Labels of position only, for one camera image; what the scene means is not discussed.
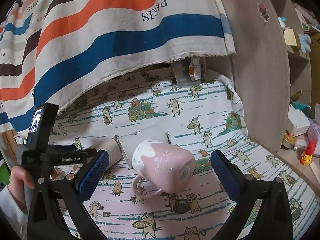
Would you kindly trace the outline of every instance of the teal object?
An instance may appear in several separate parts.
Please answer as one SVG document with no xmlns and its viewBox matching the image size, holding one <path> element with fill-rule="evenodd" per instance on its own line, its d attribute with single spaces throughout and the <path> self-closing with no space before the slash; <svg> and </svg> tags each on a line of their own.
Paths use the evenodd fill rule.
<svg viewBox="0 0 320 240">
<path fill-rule="evenodd" d="M 307 117 L 311 117 L 311 107 L 298 102 L 293 102 L 292 106 L 294 109 L 301 110 Z"/>
</svg>

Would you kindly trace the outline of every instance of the cartoon cat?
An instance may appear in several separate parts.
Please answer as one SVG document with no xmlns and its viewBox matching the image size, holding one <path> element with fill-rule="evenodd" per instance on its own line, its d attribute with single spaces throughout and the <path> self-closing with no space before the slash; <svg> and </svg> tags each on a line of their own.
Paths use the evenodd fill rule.
<svg viewBox="0 0 320 240">
<path fill-rule="evenodd" d="M 153 96 L 158 96 L 158 95 L 161 95 L 161 90 L 156 90 L 156 91 L 153 91 Z"/>
<path fill-rule="evenodd" d="M 277 167 L 278 164 L 281 164 L 281 160 L 278 158 L 274 157 L 273 155 L 268 155 L 266 156 L 266 162 L 271 163 L 273 167 Z"/>
<path fill-rule="evenodd" d="M 175 116 L 175 114 L 178 114 L 178 116 L 180 116 L 180 111 L 182 111 L 183 108 L 179 108 L 179 103 L 175 98 L 170 99 L 170 103 L 168 103 L 168 107 L 170 108 L 170 106 L 171 106 L 173 117 Z"/>
<path fill-rule="evenodd" d="M 166 207 L 170 207 L 171 212 L 174 212 L 173 207 L 176 205 L 176 202 L 179 200 L 179 197 L 176 194 L 169 194 L 167 196 L 169 205 L 165 205 Z"/>
<path fill-rule="evenodd" d="M 68 121 L 71 122 L 71 124 L 76 123 L 75 118 L 78 116 L 77 113 L 73 113 L 71 115 L 69 115 Z"/>
<path fill-rule="evenodd" d="M 134 84 L 134 85 L 132 85 L 132 86 L 130 86 L 130 87 L 132 87 L 132 89 L 137 89 L 137 88 L 140 87 L 140 84 Z"/>
<path fill-rule="evenodd" d="M 108 92 L 111 92 L 112 90 L 115 90 L 115 89 L 116 89 L 116 87 L 115 87 L 115 86 L 112 86 L 112 85 L 110 85 L 110 86 L 107 87 L 107 91 L 108 91 Z"/>
<path fill-rule="evenodd" d="M 248 169 L 248 172 L 254 176 L 256 179 L 263 179 L 263 175 L 257 172 L 257 169 L 255 167 L 251 167 Z"/>
<path fill-rule="evenodd" d="M 235 151 L 232 154 L 232 156 L 238 157 L 244 164 L 246 164 L 245 161 L 248 161 L 248 162 L 250 161 L 250 159 L 247 157 L 247 155 L 245 155 L 242 151 L 239 151 L 239 150 Z"/>
<path fill-rule="evenodd" d="M 169 139 L 170 134 L 169 134 L 168 132 L 166 132 L 165 135 L 167 136 L 167 139 L 168 139 L 169 144 L 171 144 L 171 141 L 170 141 L 170 139 Z"/>
<path fill-rule="evenodd" d="M 298 203 L 298 201 L 294 198 L 290 199 L 289 201 L 290 204 L 290 209 L 291 209 L 291 217 L 292 217 L 292 225 L 295 225 L 296 221 L 301 217 L 302 213 L 302 207 L 301 207 L 301 202 Z"/>
<path fill-rule="evenodd" d="M 252 145 L 255 145 L 255 142 L 252 141 L 252 140 L 250 139 L 250 137 L 248 137 L 248 136 L 244 139 L 244 141 L 245 141 L 246 143 L 250 143 L 250 144 L 252 144 Z"/>
<path fill-rule="evenodd" d="M 191 194 L 187 195 L 187 199 L 188 199 L 188 204 L 189 204 L 189 207 L 191 209 L 192 214 L 196 210 L 201 212 L 200 206 L 198 204 L 198 200 L 200 200 L 201 198 L 198 198 L 198 196 L 196 194 L 191 193 Z"/>
<path fill-rule="evenodd" d="M 198 151 L 198 153 L 200 153 L 202 155 L 202 157 L 206 157 L 209 155 L 209 153 L 207 153 L 205 150 L 200 150 L 200 151 Z"/>
<path fill-rule="evenodd" d="M 70 171 L 70 173 L 75 172 L 75 171 L 78 169 L 78 166 L 79 166 L 79 164 L 73 165 L 73 168 L 72 168 L 72 170 Z"/>
<path fill-rule="evenodd" d="M 116 176 L 114 174 L 111 174 L 111 171 L 105 171 L 105 173 L 102 176 L 102 180 L 101 180 L 101 184 L 100 186 L 102 186 L 103 184 L 108 184 L 109 179 L 114 179 Z"/>
<path fill-rule="evenodd" d="M 187 125 L 187 128 L 193 129 L 193 134 L 200 134 L 200 130 L 203 129 L 202 127 L 200 127 L 198 117 L 193 117 L 191 123 Z"/>
<path fill-rule="evenodd" d="M 173 86 L 170 91 L 178 91 L 181 87 Z"/>
<path fill-rule="evenodd" d="M 226 192 L 225 188 L 223 187 L 223 185 L 221 183 L 219 183 L 219 186 L 220 186 L 222 191 Z"/>
<path fill-rule="evenodd" d="M 127 80 L 130 81 L 130 82 L 134 81 L 135 79 L 136 79 L 136 77 L 135 77 L 134 75 L 130 75 L 130 76 L 127 78 Z"/>
<path fill-rule="evenodd" d="M 201 144 L 204 144 L 207 148 L 212 148 L 212 143 L 211 143 L 211 138 L 212 138 L 212 133 L 210 131 L 204 132 L 203 134 L 203 142 Z"/>
<path fill-rule="evenodd" d="M 113 187 L 111 194 L 115 195 L 115 196 L 120 196 L 120 194 L 123 193 L 123 191 L 121 191 L 122 190 L 121 183 L 119 181 L 116 181 L 116 182 L 114 182 L 113 186 L 114 187 Z"/>
<path fill-rule="evenodd" d="M 91 217 L 95 217 L 95 218 L 98 218 L 98 210 L 100 210 L 100 203 L 98 201 L 93 201 L 91 204 L 90 204 L 90 210 L 89 210 L 89 215 Z"/>
<path fill-rule="evenodd" d="M 55 132 L 55 131 L 53 130 L 53 127 L 51 127 L 51 129 L 50 129 L 50 135 L 56 135 L 56 134 L 61 134 L 61 133 Z"/>
<path fill-rule="evenodd" d="M 150 88 L 151 88 L 151 90 L 158 89 L 158 84 L 157 83 L 151 83 Z"/>
<path fill-rule="evenodd" d="M 115 101 L 113 108 L 114 110 L 122 108 L 121 101 Z"/>
<path fill-rule="evenodd" d="M 237 141 L 236 140 L 226 140 L 226 144 L 228 145 L 228 147 L 232 147 L 234 145 L 236 145 Z"/>
<path fill-rule="evenodd" d="M 233 100 L 233 92 L 227 87 L 227 100 Z"/>
<path fill-rule="evenodd" d="M 193 228 L 186 228 L 186 231 L 184 231 L 184 240 L 200 240 L 200 234 L 202 236 L 206 235 L 206 232 L 203 228 L 200 228 L 197 230 L 197 227 Z"/>
<path fill-rule="evenodd" d="M 63 135 L 63 136 L 66 135 L 66 136 L 67 136 L 67 132 L 68 132 L 68 131 L 64 129 L 63 124 L 59 123 L 59 124 L 58 124 L 58 127 L 59 127 L 59 129 L 61 130 L 62 135 Z"/>
<path fill-rule="evenodd" d="M 147 212 L 143 214 L 141 220 L 133 222 L 132 226 L 134 228 L 143 229 L 143 238 L 146 238 L 147 234 L 150 234 L 153 238 L 155 238 L 155 232 L 161 230 L 161 228 L 156 227 L 156 221 L 153 217 L 153 213 Z"/>
<path fill-rule="evenodd" d="M 296 183 L 295 178 L 287 174 L 285 171 L 280 171 L 279 176 L 283 179 L 284 184 L 287 184 L 289 187 L 293 187 Z"/>
<path fill-rule="evenodd" d="M 192 95 L 192 99 L 195 99 L 195 97 L 199 98 L 198 92 L 202 90 L 201 86 L 190 86 L 190 92 L 188 95 Z"/>
<path fill-rule="evenodd" d="M 79 138 L 76 138 L 76 139 L 75 139 L 75 142 L 74 142 L 72 145 L 76 146 L 76 147 L 77 147 L 77 150 L 79 150 L 79 151 L 81 151 L 82 149 L 84 149 L 84 147 L 82 147 L 82 145 L 81 145 L 81 142 L 80 142 Z"/>
<path fill-rule="evenodd" d="M 80 236 L 78 231 L 75 231 L 75 236 L 76 236 L 76 238 L 82 239 L 82 237 Z"/>
<path fill-rule="evenodd" d="M 126 95 L 127 91 L 122 91 L 119 95 L 119 97 L 124 97 Z"/>
<path fill-rule="evenodd" d="M 113 115 L 109 113 L 110 106 L 105 106 L 102 110 L 103 113 L 103 121 L 106 125 L 112 124 Z"/>
<path fill-rule="evenodd" d="M 140 195 L 143 195 L 143 196 L 147 194 L 147 190 L 144 187 L 138 186 L 137 191 L 140 193 Z M 132 202 L 134 202 L 134 204 L 137 204 L 139 202 L 141 204 L 144 204 L 144 198 L 141 197 L 140 195 L 134 194 L 134 196 L 132 197 Z"/>
</svg>

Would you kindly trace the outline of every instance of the white box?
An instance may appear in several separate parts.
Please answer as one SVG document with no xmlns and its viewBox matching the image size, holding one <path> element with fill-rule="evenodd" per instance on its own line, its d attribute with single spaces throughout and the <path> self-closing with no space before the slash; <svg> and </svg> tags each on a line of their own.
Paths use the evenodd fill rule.
<svg viewBox="0 0 320 240">
<path fill-rule="evenodd" d="M 287 121 L 285 122 L 285 129 L 291 136 L 295 137 L 307 132 L 310 126 L 308 118 L 301 110 L 294 109 L 293 106 L 289 107 Z"/>
</svg>

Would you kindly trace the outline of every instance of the camera screen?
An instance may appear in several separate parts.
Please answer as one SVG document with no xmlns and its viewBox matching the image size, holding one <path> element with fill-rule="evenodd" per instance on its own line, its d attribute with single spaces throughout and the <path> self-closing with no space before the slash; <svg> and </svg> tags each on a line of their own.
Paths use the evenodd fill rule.
<svg viewBox="0 0 320 240">
<path fill-rule="evenodd" d="M 39 122 L 40 122 L 40 119 L 41 119 L 41 115 L 42 115 L 42 111 L 43 111 L 43 108 L 40 108 L 40 109 L 36 110 L 36 112 L 35 112 L 35 114 L 34 114 L 34 116 L 32 118 L 32 121 L 31 121 L 30 130 L 29 130 L 30 133 L 37 132 L 38 126 L 39 126 Z"/>
</svg>

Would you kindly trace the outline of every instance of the blue stripe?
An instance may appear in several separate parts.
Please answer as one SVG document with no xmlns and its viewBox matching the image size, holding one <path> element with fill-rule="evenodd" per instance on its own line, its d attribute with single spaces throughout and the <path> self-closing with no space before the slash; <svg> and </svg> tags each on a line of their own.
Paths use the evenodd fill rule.
<svg viewBox="0 0 320 240">
<path fill-rule="evenodd" d="M 177 14 L 163 18 L 160 25 L 151 30 L 103 34 L 87 50 L 58 63 L 42 76 L 35 87 L 35 106 L 44 104 L 57 91 L 95 70 L 106 59 L 156 49 L 171 39 L 186 36 L 223 38 L 221 21 L 210 15 Z M 33 109 L 10 119 L 17 132 L 29 127 Z"/>
<path fill-rule="evenodd" d="M 12 23 L 8 23 L 8 24 L 5 26 L 4 30 L 3 30 L 3 33 L 2 33 L 1 38 L 0 38 L 0 41 L 2 41 L 3 34 L 4 34 L 5 32 L 7 32 L 7 31 L 12 32 L 14 35 L 24 34 L 24 33 L 26 32 L 26 30 L 29 28 L 30 21 L 31 21 L 31 17 L 32 17 L 32 14 L 29 15 L 29 17 L 24 21 L 22 27 L 16 27 L 16 26 L 14 26 Z"/>
<path fill-rule="evenodd" d="M 7 116 L 7 113 L 6 113 L 6 112 L 1 113 L 1 114 L 0 114 L 0 125 L 1 125 L 1 124 L 5 124 L 5 123 L 7 123 L 7 122 L 9 122 L 9 118 L 8 118 L 8 116 Z"/>
<path fill-rule="evenodd" d="M 12 23 L 8 23 L 4 28 L 4 31 L 3 31 L 1 38 L 0 38 L 0 41 L 2 41 L 3 34 L 5 32 L 12 32 L 14 35 L 21 35 L 21 34 L 25 33 L 26 30 L 29 28 L 31 17 L 32 17 L 32 14 L 30 14 L 29 17 L 24 21 L 22 27 L 16 27 Z"/>
</svg>

